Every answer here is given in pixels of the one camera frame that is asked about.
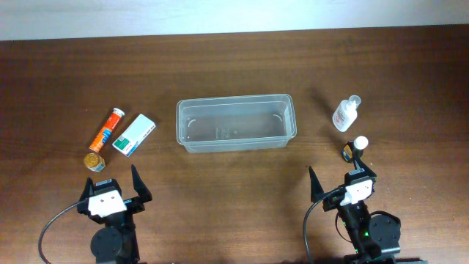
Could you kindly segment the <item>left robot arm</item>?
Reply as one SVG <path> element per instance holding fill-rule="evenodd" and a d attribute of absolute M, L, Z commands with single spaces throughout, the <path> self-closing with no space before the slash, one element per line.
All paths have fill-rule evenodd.
<path fill-rule="evenodd" d="M 133 216 L 145 211 L 144 204 L 152 200 L 152 194 L 144 184 L 135 166 L 131 167 L 133 188 L 137 195 L 122 197 L 117 180 L 94 183 L 86 180 L 79 198 L 77 211 L 104 227 L 98 230 L 90 242 L 90 250 L 96 263 L 138 263 L 139 246 Z"/>

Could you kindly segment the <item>white squeeze bottle clear cap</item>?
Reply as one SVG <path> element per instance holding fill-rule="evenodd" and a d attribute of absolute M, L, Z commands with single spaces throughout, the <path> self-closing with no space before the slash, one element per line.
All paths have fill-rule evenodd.
<path fill-rule="evenodd" d="M 332 116 L 332 121 L 336 129 L 345 132 L 357 119 L 357 108 L 361 104 L 361 98 L 351 95 L 348 99 L 342 100 Z"/>

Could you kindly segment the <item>white green medicine box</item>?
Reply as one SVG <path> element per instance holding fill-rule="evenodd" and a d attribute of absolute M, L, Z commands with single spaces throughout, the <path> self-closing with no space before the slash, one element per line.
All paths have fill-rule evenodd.
<path fill-rule="evenodd" d="M 139 114 L 112 143 L 112 147 L 129 157 L 155 128 L 156 124 L 151 119 Z"/>

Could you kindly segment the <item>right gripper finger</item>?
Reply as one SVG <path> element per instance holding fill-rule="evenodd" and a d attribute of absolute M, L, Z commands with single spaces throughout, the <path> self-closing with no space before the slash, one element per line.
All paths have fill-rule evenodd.
<path fill-rule="evenodd" d="M 309 166 L 309 176 L 311 181 L 311 202 L 315 203 L 325 196 L 325 192 L 312 166 Z"/>
<path fill-rule="evenodd" d="M 356 169 L 363 169 L 371 179 L 376 178 L 376 174 L 367 165 L 365 165 L 359 154 L 354 155 L 353 163 Z"/>

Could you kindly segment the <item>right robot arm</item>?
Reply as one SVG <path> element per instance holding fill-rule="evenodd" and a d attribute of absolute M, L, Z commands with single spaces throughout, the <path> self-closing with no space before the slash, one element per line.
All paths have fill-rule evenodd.
<path fill-rule="evenodd" d="M 421 259 L 399 260 L 401 252 L 401 220 L 388 212 L 369 212 L 365 200 L 374 193 L 377 175 L 360 158 L 353 158 L 354 170 L 344 175 L 344 183 L 332 191 L 324 191 L 320 181 L 309 167 L 311 181 L 311 207 L 303 219 L 303 240 L 307 258 L 314 262 L 307 238 L 307 223 L 313 209 L 322 204 L 325 212 L 336 210 L 336 219 L 341 219 L 355 253 L 344 256 L 349 264 L 400 264 L 424 263 Z"/>

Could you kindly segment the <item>dark bottle white cap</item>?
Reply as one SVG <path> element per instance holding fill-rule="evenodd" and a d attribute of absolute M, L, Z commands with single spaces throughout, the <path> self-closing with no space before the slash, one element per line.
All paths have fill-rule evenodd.
<path fill-rule="evenodd" d="M 369 145 L 369 140 L 365 136 L 358 136 L 352 141 L 348 141 L 341 150 L 341 156 L 347 163 L 352 163 L 354 159 L 360 159 L 363 151 Z"/>

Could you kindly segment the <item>orange effervescent tablet tube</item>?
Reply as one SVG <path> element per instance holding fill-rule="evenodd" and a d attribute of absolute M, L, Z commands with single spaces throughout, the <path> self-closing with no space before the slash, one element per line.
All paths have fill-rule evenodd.
<path fill-rule="evenodd" d="M 89 146 L 89 149 L 96 153 L 100 152 L 104 144 L 111 137 L 113 130 L 124 116 L 124 111 L 118 108 L 113 108 L 112 113 L 104 123 L 103 127 L 97 133 L 96 137 L 93 139 L 92 143 Z"/>

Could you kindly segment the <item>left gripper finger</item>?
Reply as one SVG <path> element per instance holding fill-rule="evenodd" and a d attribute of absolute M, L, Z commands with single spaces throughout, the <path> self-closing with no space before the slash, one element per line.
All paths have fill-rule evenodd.
<path fill-rule="evenodd" d="M 141 179 L 136 167 L 132 164 L 131 165 L 131 172 L 133 178 L 133 188 L 138 194 L 138 198 L 141 200 L 142 203 L 152 201 L 152 194 L 144 184 L 143 180 Z"/>
<path fill-rule="evenodd" d="M 94 183 L 90 177 L 86 179 L 84 190 L 79 198 L 79 202 L 85 201 L 94 194 Z"/>

